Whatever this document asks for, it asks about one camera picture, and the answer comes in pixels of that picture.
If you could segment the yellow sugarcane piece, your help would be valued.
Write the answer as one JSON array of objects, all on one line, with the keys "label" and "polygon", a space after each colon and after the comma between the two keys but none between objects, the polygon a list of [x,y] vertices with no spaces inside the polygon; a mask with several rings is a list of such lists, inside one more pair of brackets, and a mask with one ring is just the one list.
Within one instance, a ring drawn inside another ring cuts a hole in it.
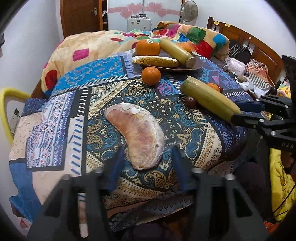
[{"label": "yellow sugarcane piece", "polygon": [[187,76],[181,84],[180,91],[186,96],[192,97],[198,104],[229,123],[231,123],[231,118],[234,114],[242,113],[232,100],[218,90],[191,76]]},{"label": "yellow sugarcane piece", "polygon": [[186,68],[193,69],[195,66],[196,58],[170,40],[160,39],[159,46],[163,51],[177,59]]}]

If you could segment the small tangerine front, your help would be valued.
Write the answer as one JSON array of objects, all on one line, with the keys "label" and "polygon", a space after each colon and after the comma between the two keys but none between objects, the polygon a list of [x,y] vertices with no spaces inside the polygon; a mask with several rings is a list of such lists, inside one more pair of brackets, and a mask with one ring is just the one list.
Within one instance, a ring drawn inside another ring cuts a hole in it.
[{"label": "small tangerine front", "polygon": [[216,91],[220,92],[220,87],[214,83],[207,83],[207,85],[209,87],[211,87],[212,89],[215,89]]}]

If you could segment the wooden bed headboard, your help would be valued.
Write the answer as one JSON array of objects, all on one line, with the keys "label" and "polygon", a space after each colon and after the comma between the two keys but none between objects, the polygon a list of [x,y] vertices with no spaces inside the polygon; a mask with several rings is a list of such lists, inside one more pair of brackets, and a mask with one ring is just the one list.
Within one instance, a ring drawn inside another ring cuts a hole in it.
[{"label": "wooden bed headboard", "polygon": [[268,69],[269,82],[277,83],[284,71],[282,58],[267,44],[253,35],[231,24],[220,22],[213,17],[208,18],[207,28],[226,36],[229,40],[236,40],[251,53],[251,59],[264,63]]}]

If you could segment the dark brown round plate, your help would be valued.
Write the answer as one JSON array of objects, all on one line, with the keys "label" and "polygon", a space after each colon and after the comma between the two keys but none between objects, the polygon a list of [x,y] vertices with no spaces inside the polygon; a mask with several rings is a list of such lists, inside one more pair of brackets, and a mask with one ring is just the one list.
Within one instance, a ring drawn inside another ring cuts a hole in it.
[{"label": "dark brown round plate", "polygon": [[199,70],[203,67],[203,62],[195,57],[195,64],[192,68],[189,68],[179,62],[177,59],[170,57],[169,55],[161,53],[160,56],[133,56],[132,63],[146,67],[155,67],[163,70],[173,71],[193,71]]}]

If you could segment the colourful patchwork blanket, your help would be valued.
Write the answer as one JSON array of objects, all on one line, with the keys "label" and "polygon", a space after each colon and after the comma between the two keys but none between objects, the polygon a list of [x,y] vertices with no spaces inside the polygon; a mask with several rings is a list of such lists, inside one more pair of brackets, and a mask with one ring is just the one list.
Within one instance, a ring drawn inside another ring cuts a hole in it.
[{"label": "colourful patchwork blanket", "polygon": [[138,41],[152,39],[159,42],[167,37],[181,46],[206,58],[224,60],[229,54],[229,39],[214,30],[160,21],[151,31],[120,30],[85,32],[66,37],[53,51],[45,64],[41,76],[41,90],[49,95],[57,81],[67,72],[97,59],[104,59],[115,53],[135,48]]}]

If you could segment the large orange on plate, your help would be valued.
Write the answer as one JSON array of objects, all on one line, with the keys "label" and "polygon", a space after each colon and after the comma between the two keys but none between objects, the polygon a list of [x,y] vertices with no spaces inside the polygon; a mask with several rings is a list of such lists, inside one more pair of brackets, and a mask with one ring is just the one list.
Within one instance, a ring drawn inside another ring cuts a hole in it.
[{"label": "large orange on plate", "polygon": [[177,43],[179,47],[181,47],[183,50],[187,51],[188,53],[192,53],[192,47],[187,42],[180,42]]}]

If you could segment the small tangerine near plate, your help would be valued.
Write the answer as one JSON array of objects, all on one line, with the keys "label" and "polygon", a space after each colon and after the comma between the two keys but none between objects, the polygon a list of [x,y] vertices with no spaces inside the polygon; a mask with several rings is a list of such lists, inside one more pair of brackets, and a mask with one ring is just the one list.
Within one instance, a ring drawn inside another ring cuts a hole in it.
[{"label": "small tangerine near plate", "polygon": [[145,84],[156,85],[161,79],[161,72],[155,67],[147,67],[142,71],[142,80]]}]

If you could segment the standing electric fan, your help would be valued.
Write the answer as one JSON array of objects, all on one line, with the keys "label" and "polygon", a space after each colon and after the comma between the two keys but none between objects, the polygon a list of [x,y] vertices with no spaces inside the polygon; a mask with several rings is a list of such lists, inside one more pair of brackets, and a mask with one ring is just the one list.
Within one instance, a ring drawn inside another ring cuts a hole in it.
[{"label": "standing electric fan", "polygon": [[199,13],[197,4],[194,1],[185,1],[180,9],[180,17],[182,22],[191,22],[196,20]]}]

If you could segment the large orange with sticker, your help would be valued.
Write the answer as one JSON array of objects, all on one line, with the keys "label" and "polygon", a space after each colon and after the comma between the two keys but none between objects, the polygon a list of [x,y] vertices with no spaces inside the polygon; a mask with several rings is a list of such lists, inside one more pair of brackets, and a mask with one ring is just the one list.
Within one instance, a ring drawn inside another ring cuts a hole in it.
[{"label": "large orange with sticker", "polygon": [[160,52],[159,44],[152,40],[140,40],[135,46],[137,56],[158,56]]}]

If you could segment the white grey box device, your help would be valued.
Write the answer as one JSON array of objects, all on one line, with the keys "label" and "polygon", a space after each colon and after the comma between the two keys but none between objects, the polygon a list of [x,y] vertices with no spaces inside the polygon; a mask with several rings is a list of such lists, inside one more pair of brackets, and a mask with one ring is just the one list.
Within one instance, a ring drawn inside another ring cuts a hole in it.
[{"label": "white grey box device", "polygon": [[152,20],[150,18],[141,18],[140,16],[132,16],[127,20],[127,30],[150,31],[152,29]]}]

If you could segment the white wardrobe with hearts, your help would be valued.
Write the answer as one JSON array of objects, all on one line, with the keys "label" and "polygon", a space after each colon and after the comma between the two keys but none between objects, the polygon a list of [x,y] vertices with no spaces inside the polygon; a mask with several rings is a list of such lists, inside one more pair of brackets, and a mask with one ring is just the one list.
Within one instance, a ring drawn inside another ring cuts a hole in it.
[{"label": "white wardrobe with hearts", "polygon": [[109,30],[127,31],[127,20],[131,16],[145,14],[154,28],[160,21],[178,22],[182,0],[114,0],[107,2]]}]

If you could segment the brown wooden door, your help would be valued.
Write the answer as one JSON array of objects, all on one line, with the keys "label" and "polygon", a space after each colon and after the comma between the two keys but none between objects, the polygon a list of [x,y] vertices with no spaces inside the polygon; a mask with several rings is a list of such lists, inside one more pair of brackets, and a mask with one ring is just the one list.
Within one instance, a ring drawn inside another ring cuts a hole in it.
[{"label": "brown wooden door", "polygon": [[102,0],[60,0],[63,37],[103,30]]}]

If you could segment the yellow curved chair frame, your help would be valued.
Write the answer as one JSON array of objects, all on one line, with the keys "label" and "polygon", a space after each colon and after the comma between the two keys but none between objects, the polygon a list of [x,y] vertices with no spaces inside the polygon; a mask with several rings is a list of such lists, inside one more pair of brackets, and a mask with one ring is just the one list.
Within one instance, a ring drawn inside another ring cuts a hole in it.
[{"label": "yellow curved chair frame", "polygon": [[12,145],[14,139],[10,128],[10,119],[14,114],[15,108],[21,109],[21,106],[29,98],[30,94],[16,88],[1,87],[1,125],[10,145]]}]

